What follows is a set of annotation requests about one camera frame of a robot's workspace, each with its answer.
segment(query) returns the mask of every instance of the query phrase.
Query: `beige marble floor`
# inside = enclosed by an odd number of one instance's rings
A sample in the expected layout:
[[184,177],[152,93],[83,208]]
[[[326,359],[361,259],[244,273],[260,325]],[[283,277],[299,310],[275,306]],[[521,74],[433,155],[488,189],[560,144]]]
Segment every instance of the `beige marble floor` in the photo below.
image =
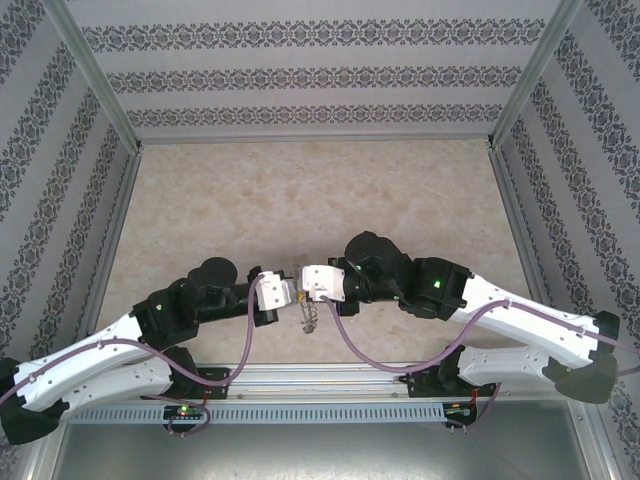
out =
[[[412,257],[441,256],[520,295],[524,276],[484,143],[400,141],[259,143],[146,147],[100,315],[103,327],[134,303],[212,256],[244,279],[254,265],[340,256],[363,230],[391,238]],[[259,328],[250,361],[349,362],[326,307],[317,330],[302,331],[298,307]],[[461,329],[363,306],[346,319],[354,342],[383,361],[439,353]],[[204,325],[187,342],[198,362],[234,362],[244,318]],[[470,345],[508,346],[475,329]]]

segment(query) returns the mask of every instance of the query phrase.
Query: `patterned wallpaper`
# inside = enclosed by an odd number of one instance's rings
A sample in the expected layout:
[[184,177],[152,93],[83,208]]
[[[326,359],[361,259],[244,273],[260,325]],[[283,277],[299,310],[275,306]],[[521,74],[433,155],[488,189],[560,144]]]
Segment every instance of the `patterned wallpaper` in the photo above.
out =
[[557,4],[68,3],[143,140],[488,134]]
[[[502,146],[552,303],[615,312],[636,346],[639,13],[637,0],[585,1]],[[640,377],[621,377],[601,412],[623,478],[640,478]]]
[[42,5],[0,15],[0,355],[26,360],[75,341],[130,155]]

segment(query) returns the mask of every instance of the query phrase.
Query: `spring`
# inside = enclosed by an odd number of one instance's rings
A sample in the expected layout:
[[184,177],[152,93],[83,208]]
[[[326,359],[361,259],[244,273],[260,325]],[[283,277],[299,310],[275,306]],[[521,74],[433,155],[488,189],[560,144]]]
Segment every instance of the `spring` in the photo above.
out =
[[301,322],[304,325],[302,331],[309,335],[315,331],[318,325],[318,307],[316,307],[315,303],[307,300],[306,297],[300,301],[300,307],[304,318]]

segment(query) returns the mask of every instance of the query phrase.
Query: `robotic arm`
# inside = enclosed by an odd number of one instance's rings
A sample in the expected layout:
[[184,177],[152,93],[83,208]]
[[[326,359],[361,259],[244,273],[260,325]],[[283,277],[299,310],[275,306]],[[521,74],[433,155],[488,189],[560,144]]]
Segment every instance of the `robotic arm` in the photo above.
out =
[[[615,340],[618,317],[607,312],[588,317],[540,305],[452,262],[411,260],[389,239],[371,232],[352,239],[344,257],[330,258],[328,265],[303,267],[299,278],[255,267],[248,283],[236,284],[236,279],[237,270],[229,260],[211,258],[186,278],[149,295],[115,323],[66,349],[30,362],[0,360],[0,393],[5,394],[0,418],[9,441],[33,441],[55,430],[60,420],[116,400],[157,394],[197,398],[193,380],[136,344],[102,342],[141,342],[197,374],[187,350],[176,344],[197,336],[201,323],[247,315],[252,282],[258,299],[252,311],[255,326],[277,322],[277,311],[296,304],[300,295],[314,302],[332,300],[341,316],[357,314],[361,303],[394,301],[419,318],[461,323],[469,323],[492,302],[520,305],[492,308],[477,323],[527,346],[458,347],[426,372],[429,386],[438,391],[468,394],[488,383],[539,381],[555,384],[568,397],[603,403],[616,380],[613,347],[585,333]],[[581,333],[545,321],[540,313],[574,325]],[[96,342],[95,348],[88,347]],[[75,352],[83,346],[85,351]],[[34,374],[63,357],[45,373]],[[21,382],[25,385],[16,390]]]

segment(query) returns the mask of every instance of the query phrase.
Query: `damask striped wall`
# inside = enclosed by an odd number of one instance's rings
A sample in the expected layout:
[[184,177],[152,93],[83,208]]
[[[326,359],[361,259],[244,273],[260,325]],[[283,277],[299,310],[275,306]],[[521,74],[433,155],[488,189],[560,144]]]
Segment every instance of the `damask striped wall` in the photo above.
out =
[[143,141],[491,132],[558,0],[74,0]]
[[[502,145],[552,303],[620,315],[636,346],[639,35],[639,0],[585,1]],[[640,478],[640,377],[620,378],[601,412],[623,478]]]
[[0,18],[0,355],[27,360],[75,341],[131,155],[42,5]]

